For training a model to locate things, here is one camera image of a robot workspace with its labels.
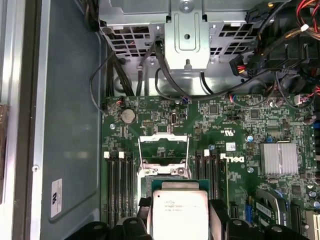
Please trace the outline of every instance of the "black ram slot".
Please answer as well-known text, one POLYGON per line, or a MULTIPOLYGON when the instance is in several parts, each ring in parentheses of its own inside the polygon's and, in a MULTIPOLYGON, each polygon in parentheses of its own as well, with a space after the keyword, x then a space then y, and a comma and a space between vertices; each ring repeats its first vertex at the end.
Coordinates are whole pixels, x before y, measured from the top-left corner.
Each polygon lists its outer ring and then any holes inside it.
POLYGON ((295 203, 290 204, 291 229, 302 234, 301 207, 295 203))
POLYGON ((219 158, 216 154, 212 155, 212 175, 213 179, 212 181, 212 188, 213 188, 213 199, 219 199, 220 197, 220 186, 219 186, 219 181, 220 181, 220 166, 219 166, 219 158))
POLYGON ((121 161, 121 185, 122 185, 122 217, 126 217, 126 208, 127 208, 127 195, 126 195, 126 162, 121 161))

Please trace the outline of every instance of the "black cable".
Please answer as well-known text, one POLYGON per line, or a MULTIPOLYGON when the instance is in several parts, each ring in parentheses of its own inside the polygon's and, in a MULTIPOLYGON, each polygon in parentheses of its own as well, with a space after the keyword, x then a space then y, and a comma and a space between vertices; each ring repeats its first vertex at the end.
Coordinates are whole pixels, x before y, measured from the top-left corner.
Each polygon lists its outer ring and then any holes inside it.
POLYGON ((292 30, 287 31, 283 36, 279 37, 277 40, 273 41, 271 44, 266 46, 262 51, 262 56, 267 56, 269 53, 271 53, 277 46, 279 46, 284 41, 293 39, 297 35, 301 34, 302 31, 300 28, 295 28, 292 30))
POLYGON ((144 77, 144 64, 148 57, 151 56, 151 54, 155 51, 155 44, 152 44, 149 50, 146 52, 146 54, 143 56, 139 63, 140 69, 138 69, 138 84, 136 86, 136 95, 141 95, 142 90, 142 83, 143 83, 143 77, 144 77))
POLYGON ((261 34, 263 33, 263 31, 265 30, 265 28, 268 26, 268 24, 270 23, 270 21, 277 15, 277 13, 280 12, 281 9, 283 9, 283 7, 290 2, 291 0, 285 1, 279 5, 277 5, 273 11, 271 12, 271 14, 269 14, 269 16, 262 22, 262 24, 260 25, 259 29, 258 29, 258 33, 256 35, 257 39, 261 40, 261 34))
POLYGON ((191 100, 192 97, 189 94, 187 94, 185 91, 183 91, 178 86, 178 84, 173 80, 172 76, 170 75, 170 72, 168 70, 168 67, 167 67, 167 64, 165 61, 165 57, 162 54, 162 47, 161 47, 160 41, 157 41, 155 43, 155 55, 156 55, 156 58, 158 59, 158 62, 159 62, 160 68, 163 72, 163 75, 165 76, 166 80, 169 82, 171 87, 173 87, 173 89, 176 90, 179 93, 179 95, 184 96, 184 97, 191 100))
POLYGON ((308 107, 310 107, 311 106, 311 104, 314 102, 314 100, 315 100, 315 94, 313 95, 313 98, 312 98, 312 100, 308 103, 308 104, 306 104, 306 105, 304 105, 304 106, 301 106, 301 107, 298 107, 298 106, 294 106, 288 99, 287 99, 287 96, 286 96, 286 94, 285 94, 285 92, 284 92, 284 90, 283 90, 283 86, 281 85, 281 83, 280 83, 280 80, 279 80, 279 78, 278 78, 278 73, 277 72, 275 72, 275 74, 274 74, 275 76, 275 81, 276 81, 276 83, 277 83, 277 86, 278 86, 278 90, 279 90, 279 92, 280 92, 280 94, 281 94, 281 96, 283 97, 283 99, 284 99, 284 101, 286 102, 286 104, 288 104, 288 106, 290 107, 290 108, 292 108, 292 109, 294 109, 294 110, 300 110, 300 109, 306 109, 306 108, 308 108, 308 107))
POLYGON ((205 73, 203 71, 200 72, 200 79, 202 81, 202 84, 203 84, 204 88, 208 91, 208 93, 214 94, 214 92, 209 88, 209 86, 208 86, 208 84, 206 82, 205 73))
MULTIPOLYGON (((159 76, 159 71, 162 70, 161 68, 159 68, 156 72, 155 72, 155 76, 154 76, 154 82, 155 82, 155 90, 156 92, 162 96, 163 98, 165 99, 168 99, 168 100, 171 100, 171 101, 175 101, 175 100, 181 100, 181 97, 169 97, 169 96, 166 96, 164 95, 162 92, 160 92, 159 88, 158 88, 158 76, 159 76)), ((229 94, 229 93, 232 93, 246 85, 248 85, 249 83, 252 83, 253 81, 257 80, 258 78, 261 78, 262 76, 264 75, 267 75, 269 74, 271 71, 270 70, 266 70, 264 72, 261 72, 259 74, 257 74, 255 77, 253 78, 250 78, 248 79, 247 81, 244 81, 236 86, 233 86, 231 88, 228 88, 226 90, 223 90, 223 91, 220 91, 220 92, 217 92, 217 93, 214 93, 214 94, 211 94, 211 95, 206 95, 206 96, 199 96, 199 97, 193 97, 192 100, 194 101, 206 101, 206 100, 211 100, 211 99, 214 99, 216 97, 220 97, 222 95, 226 95, 226 94, 229 94)))
POLYGON ((266 101, 268 101, 268 99, 271 97, 271 95, 275 92, 276 85, 277 85, 277 83, 276 83, 276 81, 274 81, 271 90, 269 90, 269 93, 267 94, 267 96, 261 102, 258 102, 258 103, 253 104, 253 105, 242 105, 242 104, 237 103, 235 101, 233 101, 232 103, 234 105, 238 106, 238 107, 245 108, 245 109, 249 109, 249 108, 252 108, 252 107, 260 106, 260 105, 264 104, 266 101))
POLYGON ((156 92, 161 96, 163 97, 164 99, 167 99, 167 100, 170 100, 170 101, 175 101, 175 100, 181 100, 181 97, 170 97, 170 96, 167 96, 167 95, 164 95, 160 89, 158 88, 158 81, 159 81, 159 72, 161 71, 161 68, 158 68, 156 71, 155 71, 155 75, 154 75, 154 87, 155 87, 155 90, 156 92))
POLYGON ((102 114, 108 114, 108 106, 106 106, 106 110, 102 110, 96 100, 95 100, 95 97, 94 97, 94 93, 93 93, 93 87, 92 87, 92 82, 96 76, 96 74, 108 63, 108 61, 114 56, 114 52, 112 52, 101 64, 100 66, 94 71, 94 73, 91 75, 90 79, 89 79, 89 89, 90 89, 90 96, 91 96, 91 100, 93 102, 93 105, 95 106, 95 108, 102 114))
POLYGON ((134 94, 134 91, 132 90, 130 81, 129 81, 125 71, 123 70, 118 57, 116 55, 114 55, 112 57, 112 61, 113 61, 113 64, 114 64, 114 69, 116 70, 116 73, 118 74, 120 83, 121 83, 121 85, 123 87, 124 93, 127 96, 134 96, 135 94, 134 94))

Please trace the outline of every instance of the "sticker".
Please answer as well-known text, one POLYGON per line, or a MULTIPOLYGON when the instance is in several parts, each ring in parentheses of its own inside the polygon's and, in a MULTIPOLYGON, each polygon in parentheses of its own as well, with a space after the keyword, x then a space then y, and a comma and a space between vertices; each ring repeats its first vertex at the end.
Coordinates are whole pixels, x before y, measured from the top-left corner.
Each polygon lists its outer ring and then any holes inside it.
POLYGON ((262 206, 260 203, 256 203, 256 208, 271 218, 271 211, 268 208, 262 206))
POLYGON ((51 185, 51 218, 62 210, 62 178, 53 181, 51 185))
POLYGON ((269 223, 267 223, 265 220, 263 220, 261 217, 259 217, 259 221, 260 221, 260 223, 263 225, 263 226, 265 226, 265 227, 267 227, 267 226, 269 226, 269 223))
POLYGON ((225 150, 235 151, 236 150, 236 143, 235 142, 226 142, 225 143, 225 150))

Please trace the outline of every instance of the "ventilation holes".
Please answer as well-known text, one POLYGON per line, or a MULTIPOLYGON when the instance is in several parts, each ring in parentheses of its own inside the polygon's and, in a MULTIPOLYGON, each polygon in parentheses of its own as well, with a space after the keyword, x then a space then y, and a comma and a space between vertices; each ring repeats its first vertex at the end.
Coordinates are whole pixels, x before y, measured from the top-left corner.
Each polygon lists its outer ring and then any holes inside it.
POLYGON ((225 24, 219 33, 219 37, 234 37, 236 40, 253 40, 256 38, 258 28, 253 28, 253 24, 243 24, 242 26, 231 26, 225 24))
POLYGON ((232 55, 232 54, 240 54, 242 51, 248 48, 248 42, 231 42, 229 46, 226 48, 224 54, 232 55))
POLYGON ((219 55, 222 49, 222 47, 212 47, 210 48, 210 55, 219 55))

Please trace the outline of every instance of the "heatsink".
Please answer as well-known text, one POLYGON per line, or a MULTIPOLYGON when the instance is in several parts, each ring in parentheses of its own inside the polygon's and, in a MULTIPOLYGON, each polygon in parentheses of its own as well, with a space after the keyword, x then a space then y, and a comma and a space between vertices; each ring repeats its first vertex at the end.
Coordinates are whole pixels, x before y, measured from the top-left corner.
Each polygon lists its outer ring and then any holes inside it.
POLYGON ((261 173, 263 175, 298 174, 298 156, 295 143, 260 144, 261 173))

